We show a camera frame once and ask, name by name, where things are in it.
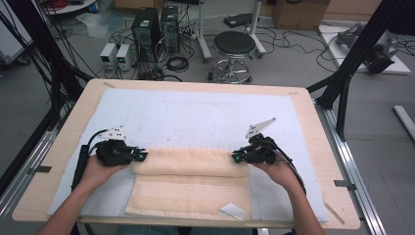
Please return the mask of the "white stand leg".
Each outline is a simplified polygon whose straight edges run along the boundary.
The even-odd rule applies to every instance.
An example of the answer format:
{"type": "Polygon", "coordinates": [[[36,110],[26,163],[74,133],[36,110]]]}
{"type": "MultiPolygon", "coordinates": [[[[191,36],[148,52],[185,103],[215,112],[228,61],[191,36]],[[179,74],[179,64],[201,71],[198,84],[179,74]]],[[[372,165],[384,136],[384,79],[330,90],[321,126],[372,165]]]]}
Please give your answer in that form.
{"type": "Polygon", "coordinates": [[[257,23],[258,23],[261,4],[262,4],[262,0],[254,0],[254,7],[252,11],[252,22],[251,22],[251,26],[248,32],[248,35],[252,38],[252,40],[255,43],[255,50],[256,50],[257,56],[260,59],[266,54],[265,48],[263,47],[262,43],[256,36],[256,29],[257,29],[257,23]]]}
{"type": "Polygon", "coordinates": [[[211,60],[211,53],[208,48],[208,44],[205,39],[205,0],[198,0],[199,5],[199,16],[198,16],[198,32],[197,32],[197,40],[200,45],[201,52],[204,57],[204,62],[207,63],[211,60]]]}

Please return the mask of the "white power supply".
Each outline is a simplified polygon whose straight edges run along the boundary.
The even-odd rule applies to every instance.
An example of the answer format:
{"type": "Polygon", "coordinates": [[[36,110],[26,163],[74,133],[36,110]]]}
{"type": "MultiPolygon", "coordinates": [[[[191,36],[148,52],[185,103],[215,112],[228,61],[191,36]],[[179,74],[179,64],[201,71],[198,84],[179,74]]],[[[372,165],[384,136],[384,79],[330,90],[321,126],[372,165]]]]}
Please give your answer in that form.
{"type": "Polygon", "coordinates": [[[110,70],[113,70],[117,66],[116,53],[117,53],[116,44],[107,43],[100,54],[100,58],[102,62],[110,70]]]}
{"type": "Polygon", "coordinates": [[[122,71],[129,71],[131,69],[134,60],[130,44],[121,44],[115,57],[122,71]]]}

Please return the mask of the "grey machine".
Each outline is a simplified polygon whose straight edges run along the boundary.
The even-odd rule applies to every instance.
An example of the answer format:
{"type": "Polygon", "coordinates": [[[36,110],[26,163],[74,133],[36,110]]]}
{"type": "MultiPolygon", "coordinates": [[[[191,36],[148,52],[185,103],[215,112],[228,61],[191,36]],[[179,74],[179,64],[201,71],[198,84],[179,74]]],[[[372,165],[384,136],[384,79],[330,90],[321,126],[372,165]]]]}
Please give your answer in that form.
{"type": "MultiPolygon", "coordinates": [[[[350,49],[362,33],[365,24],[356,23],[345,31],[337,34],[336,43],[345,45],[350,49]]],[[[369,55],[364,59],[364,66],[371,73],[381,73],[393,64],[392,56],[397,53],[397,39],[385,31],[376,44],[372,47],[369,55]]]]}

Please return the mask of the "white tube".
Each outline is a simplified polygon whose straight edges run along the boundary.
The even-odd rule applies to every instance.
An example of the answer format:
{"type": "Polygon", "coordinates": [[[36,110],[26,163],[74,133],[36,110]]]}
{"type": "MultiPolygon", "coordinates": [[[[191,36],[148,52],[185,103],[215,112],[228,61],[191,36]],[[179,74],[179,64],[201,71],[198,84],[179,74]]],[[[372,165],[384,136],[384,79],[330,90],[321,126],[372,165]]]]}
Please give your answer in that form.
{"type": "Polygon", "coordinates": [[[408,134],[411,136],[412,140],[415,142],[415,122],[402,106],[394,106],[393,110],[404,125],[408,134]]]}

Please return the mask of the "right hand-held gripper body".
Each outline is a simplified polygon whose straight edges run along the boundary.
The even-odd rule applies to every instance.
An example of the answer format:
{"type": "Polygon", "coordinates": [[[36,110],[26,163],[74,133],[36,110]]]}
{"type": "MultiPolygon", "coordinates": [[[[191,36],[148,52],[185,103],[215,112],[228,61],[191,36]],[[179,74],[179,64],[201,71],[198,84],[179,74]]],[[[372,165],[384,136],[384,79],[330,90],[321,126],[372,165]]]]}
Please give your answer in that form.
{"type": "Polygon", "coordinates": [[[249,140],[250,145],[245,148],[245,162],[249,164],[253,163],[266,163],[273,165],[275,163],[275,153],[277,144],[270,137],[264,137],[261,131],[267,128],[270,124],[276,121],[273,117],[269,120],[253,124],[249,127],[246,138],[249,140]]]}

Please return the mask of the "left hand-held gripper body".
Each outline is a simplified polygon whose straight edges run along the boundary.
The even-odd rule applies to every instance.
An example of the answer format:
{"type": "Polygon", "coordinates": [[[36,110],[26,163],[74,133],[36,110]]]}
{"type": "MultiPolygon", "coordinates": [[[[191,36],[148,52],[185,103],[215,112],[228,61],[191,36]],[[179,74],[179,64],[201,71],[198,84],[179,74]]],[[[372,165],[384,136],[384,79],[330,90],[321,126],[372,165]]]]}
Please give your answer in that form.
{"type": "Polygon", "coordinates": [[[98,137],[102,141],[96,144],[96,155],[105,166],[136,162],[136,148],[125,144],[126,135],[122,126],[104,130],[98,137]]]}

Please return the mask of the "white grid mat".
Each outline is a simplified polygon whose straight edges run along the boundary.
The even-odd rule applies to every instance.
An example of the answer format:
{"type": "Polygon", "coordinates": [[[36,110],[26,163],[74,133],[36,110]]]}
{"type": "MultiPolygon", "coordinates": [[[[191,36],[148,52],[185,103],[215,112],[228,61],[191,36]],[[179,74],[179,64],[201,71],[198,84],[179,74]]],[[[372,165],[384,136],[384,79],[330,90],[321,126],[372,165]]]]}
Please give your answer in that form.
{"type": "MultiPolygon", "coordinates": [[[[192,148],[233,151],[248,144],[249,127],[271,118],[262,130],[292,159],[303,180],[306,196],[321,222],[329,215],[311,164],[294,101],[288,95],[206,93],[109,89],[89,120],[80,141],[101,142],[101,129],[122,126],[125,143],[149,151],[152,148],[192,148]]],[[[97,189],[82,208],[84,216],[149,217],[125,211],[135,184],[132,166],[116,173],[97,189]]],[[[293,219],[286,191],[263,171],[249,168],[251,217],[233,221],[278,221],[293,219]]]]}

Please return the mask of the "white round table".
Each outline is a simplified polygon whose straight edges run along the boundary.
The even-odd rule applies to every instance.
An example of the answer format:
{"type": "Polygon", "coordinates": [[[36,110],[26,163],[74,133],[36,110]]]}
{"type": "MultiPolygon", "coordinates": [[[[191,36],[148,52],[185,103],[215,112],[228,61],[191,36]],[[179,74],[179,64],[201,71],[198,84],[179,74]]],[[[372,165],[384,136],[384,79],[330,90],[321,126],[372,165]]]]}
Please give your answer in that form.
{"type": "Polygon", "coordinates": [[[98,0],[48,0],[43,9],[49,15],[61,15],[80,10],[96,13],[100,6],[98,0]]]}

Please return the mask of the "cream towel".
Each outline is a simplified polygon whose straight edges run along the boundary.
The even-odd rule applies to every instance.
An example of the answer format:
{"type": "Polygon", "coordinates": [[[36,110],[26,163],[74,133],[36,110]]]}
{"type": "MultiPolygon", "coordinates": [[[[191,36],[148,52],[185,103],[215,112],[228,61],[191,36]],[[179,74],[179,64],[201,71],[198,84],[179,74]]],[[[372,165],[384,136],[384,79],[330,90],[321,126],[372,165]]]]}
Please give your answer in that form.
{"type": "Polygon", "coordinates": [[[251,217],[249,168],[227,150],[152,148],[135,163],[131,214],[243,221],[251,217]]]}

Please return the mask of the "white floor board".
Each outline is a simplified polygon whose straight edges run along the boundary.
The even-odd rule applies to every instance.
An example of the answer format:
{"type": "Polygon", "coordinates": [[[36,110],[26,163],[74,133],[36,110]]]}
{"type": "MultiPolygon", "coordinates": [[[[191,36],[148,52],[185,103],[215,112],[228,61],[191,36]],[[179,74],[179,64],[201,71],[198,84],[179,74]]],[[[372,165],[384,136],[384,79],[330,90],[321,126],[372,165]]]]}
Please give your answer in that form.
{"type": "MultiPolygon", "coordinates": [[[[349,49],[344,44],[340,45],[336,43],[338,33],[345,30],[346,27],[328,25],[319,26],[319,32],[323,40],[327,43],[329,53],[332,59],[335,61],[337,67],[342,64],[349,51],[349,49]]],[[[408,75],[410,73],[411,70],[404,64],[404,62],[399,59],[397,55],[392,56],[392,64],[382,71],[382,74],[408,75]]]]}

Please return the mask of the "aluminium table rail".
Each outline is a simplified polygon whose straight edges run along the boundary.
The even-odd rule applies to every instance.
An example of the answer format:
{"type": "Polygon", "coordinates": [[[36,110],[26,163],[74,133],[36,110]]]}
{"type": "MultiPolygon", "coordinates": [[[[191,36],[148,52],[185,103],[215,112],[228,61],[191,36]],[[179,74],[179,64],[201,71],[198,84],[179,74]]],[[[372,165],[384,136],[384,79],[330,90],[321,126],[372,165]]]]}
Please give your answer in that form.
{"type": "Polygon", "coordinates": [[[49,111],[0,177],[0,224],[11,214],[31,178],[37,172],[50,171],[49,166],[41,163],[59,133],[59,126],[49,111]]]}
{"type": "Polygon", "coordinates": [[[352,152],[346,141],[336,131],[337,118],[332,110],[325,110],[316,101],[313,105],[319,115],[326,136],[334,153],[344,180],[340,185],[347,189],[363,227],[369,235],[387,235],[383,222],[373,204],[370,194],[364,184],[352,152]]]}

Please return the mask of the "person's right hand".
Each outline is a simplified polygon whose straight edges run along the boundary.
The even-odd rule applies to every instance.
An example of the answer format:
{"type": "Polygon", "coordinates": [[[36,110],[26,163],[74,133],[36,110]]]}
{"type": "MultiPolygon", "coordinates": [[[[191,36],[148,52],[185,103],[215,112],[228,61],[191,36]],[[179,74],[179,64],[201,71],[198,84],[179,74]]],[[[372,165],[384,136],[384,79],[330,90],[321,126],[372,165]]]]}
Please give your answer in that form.
{"type": "Polygon", "coordinates": [[[282,159],[277,159],[274,164],[254,164],[263,170],[274,182],[281,185],[289,194],[302,192],[302,188],[294,172],[282,159]]]}

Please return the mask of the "white panel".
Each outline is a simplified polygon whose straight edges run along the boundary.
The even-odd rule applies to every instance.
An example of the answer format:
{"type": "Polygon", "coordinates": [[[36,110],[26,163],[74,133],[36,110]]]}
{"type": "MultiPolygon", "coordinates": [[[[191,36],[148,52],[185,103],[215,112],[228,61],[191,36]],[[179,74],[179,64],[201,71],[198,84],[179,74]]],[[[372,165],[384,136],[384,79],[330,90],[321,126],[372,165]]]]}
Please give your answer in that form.
{"type": "MultiPolygon", "coordinates": [[[[32,43],[29,34],[6,0],[0,0],[0,17],[4,17],[11,26],[14,26],[28,45],[32,43]]],[[[24,47],[18,39],[0,20],[0,63],[9,65],[23,52],[23,50],[24,47]]]]}

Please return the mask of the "large black computer tower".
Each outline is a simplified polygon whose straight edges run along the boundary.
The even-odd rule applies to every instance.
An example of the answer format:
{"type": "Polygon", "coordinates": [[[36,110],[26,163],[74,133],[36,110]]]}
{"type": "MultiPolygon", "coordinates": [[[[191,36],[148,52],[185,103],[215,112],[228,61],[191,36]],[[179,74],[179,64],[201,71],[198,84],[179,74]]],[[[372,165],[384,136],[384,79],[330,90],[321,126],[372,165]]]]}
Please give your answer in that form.
{"type": "Polygon", "coordinates": [[[156,61],[157,45],[161,40],[161,25],[157,8],[140,8],[131,26],[139,62],[156,61]]]}

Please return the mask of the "black round stool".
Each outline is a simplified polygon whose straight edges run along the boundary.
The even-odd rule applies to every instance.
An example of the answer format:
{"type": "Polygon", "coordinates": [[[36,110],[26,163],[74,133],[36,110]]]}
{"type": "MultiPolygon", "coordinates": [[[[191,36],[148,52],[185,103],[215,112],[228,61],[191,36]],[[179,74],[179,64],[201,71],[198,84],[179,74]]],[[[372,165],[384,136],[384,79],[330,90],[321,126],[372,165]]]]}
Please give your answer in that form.
{"type": "Polygon", "coordinates": [[[223,56],[208,73],[209,80],[221,83],[241,84],[251,82],[253,77],[243,59],[252,57],[254,40],[240,31],[223,31],[213,39],[213,48],[223,56]]]}

